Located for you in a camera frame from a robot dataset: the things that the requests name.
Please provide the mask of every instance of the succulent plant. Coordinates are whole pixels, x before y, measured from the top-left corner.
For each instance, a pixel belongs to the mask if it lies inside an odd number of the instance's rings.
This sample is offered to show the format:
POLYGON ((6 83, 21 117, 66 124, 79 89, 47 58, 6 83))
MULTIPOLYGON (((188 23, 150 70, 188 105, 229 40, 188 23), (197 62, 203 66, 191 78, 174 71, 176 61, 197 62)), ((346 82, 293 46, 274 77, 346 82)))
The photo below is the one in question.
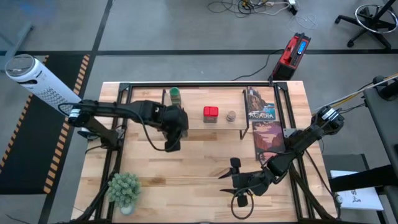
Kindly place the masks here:
POLYGON ((138 201, 141 183, 136 175, 130 173, 115 174, 108 185, 109 189, 106 195, 110 202, 115 202, 116 206, 128 207, 138 201))

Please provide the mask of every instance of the white pot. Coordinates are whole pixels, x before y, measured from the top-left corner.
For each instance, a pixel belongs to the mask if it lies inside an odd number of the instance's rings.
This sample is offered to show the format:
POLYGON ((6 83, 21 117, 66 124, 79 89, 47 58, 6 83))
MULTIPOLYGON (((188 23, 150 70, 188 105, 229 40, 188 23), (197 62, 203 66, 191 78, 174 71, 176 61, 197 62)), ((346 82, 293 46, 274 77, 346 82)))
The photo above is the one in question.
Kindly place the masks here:
POLYGON ((133 206, 133 205, 130 205, 130 206, 128 206, 128 207, 120 208, 120 212, 121 212, 123 215, 131 215, 131 214, 134 213, 134 206, 133 206))

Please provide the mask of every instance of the gray floor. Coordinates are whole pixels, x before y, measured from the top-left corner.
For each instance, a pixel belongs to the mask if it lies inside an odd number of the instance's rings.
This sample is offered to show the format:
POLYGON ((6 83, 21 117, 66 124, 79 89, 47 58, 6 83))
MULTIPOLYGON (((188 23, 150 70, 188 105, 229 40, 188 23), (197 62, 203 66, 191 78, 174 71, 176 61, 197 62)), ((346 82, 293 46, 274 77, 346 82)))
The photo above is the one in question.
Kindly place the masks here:
MULTIPOLYGON (((106 0, 86 1, 0 1, 0 32, 12 37, 27 19, 35 29, 22 50, 90 50, 102 18, 106 0)), ((347 49, 346 41, 358 27, 345 22, 334 24, 338 14, 352 16, 359 5, 382 0, 301 0, 299 15, 313 14, 318 27, 306 30, 312 38, 310 49, 347 49)), ((186 50, 186 49, 280 49, 293 32, 287 28, 291 14, 253 15, 238 19, 231 13, 213 14, 200 0, 115 0, 100 44, 100 50, 186 50)), ((398 48, 398 32, 386 36, 398 48)), ((354 49, 380 49, 371 36, 364 35, 354 49)), ((0 50, 7 45, 0 42, 0 50)), ((85 98, 97 99, 106 81, 231 80, 262 67, 265 55, 201 56, 100 56, 95 58, 85 98)), ((265 80, 278 56, 269 66, 247 80, 265 80)), ((398 55, 305 55, 294 80, 303 80, 311 109, 342 97, 371 81, 377 75, 398 72, 398 55)), ((4 75, 0 75, 0 154, 14 130, 29 94, 4 75)), ((345 104, 361 103, 359 98, 345 104)), ((371 167, 388 164, 381 141, 366 108, 345 115, 344 128, 326 137, 327 155, 365 153, 371 167)), ((73 209, 86 142, 73 135, 49 223, 67 221, 73 209)), ((0 195, 0 223, 17 223, 5 214, 37 223, 44 198, 41 196, 0 195)), ((395 223, 388 213, 390 223, 395 223)), ((377 223, 375 215, 345 210, 344 220, 377 223)))

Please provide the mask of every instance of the red cube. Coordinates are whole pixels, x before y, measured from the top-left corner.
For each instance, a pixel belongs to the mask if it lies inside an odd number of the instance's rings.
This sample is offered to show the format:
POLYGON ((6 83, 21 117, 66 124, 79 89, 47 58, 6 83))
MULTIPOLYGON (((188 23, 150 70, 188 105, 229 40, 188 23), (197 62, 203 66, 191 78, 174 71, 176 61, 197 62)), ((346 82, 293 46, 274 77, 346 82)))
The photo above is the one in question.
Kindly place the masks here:
POLYGON ((218 118, 218 107, 216 106, 205 106, 203 109, 203 122, 205 123, 217 123, 218 118))

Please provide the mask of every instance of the book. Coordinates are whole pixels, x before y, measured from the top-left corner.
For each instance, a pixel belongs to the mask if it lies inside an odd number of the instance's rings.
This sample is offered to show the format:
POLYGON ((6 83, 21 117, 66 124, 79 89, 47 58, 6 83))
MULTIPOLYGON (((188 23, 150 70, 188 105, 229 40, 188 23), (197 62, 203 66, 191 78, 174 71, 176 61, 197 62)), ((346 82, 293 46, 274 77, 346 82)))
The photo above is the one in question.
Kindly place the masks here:
MULTIPOLYGON (((331 177, 355 174, 353 171, 331 170, 331 177)), ((374 187, 364 189, 345 190, 337 193, 340 196, 341 208, 361 210, 383 210, 380 198, 374 187)))
POLYGON ((266 102, 253 87, 248 87, 248 116, 253 121, 274 121, 275 104, 266 102))
POLYGON ((279 121, 253 121, 253 139, 256 160, 265 163, 275 153, 284 152, 284 135, 279 121))

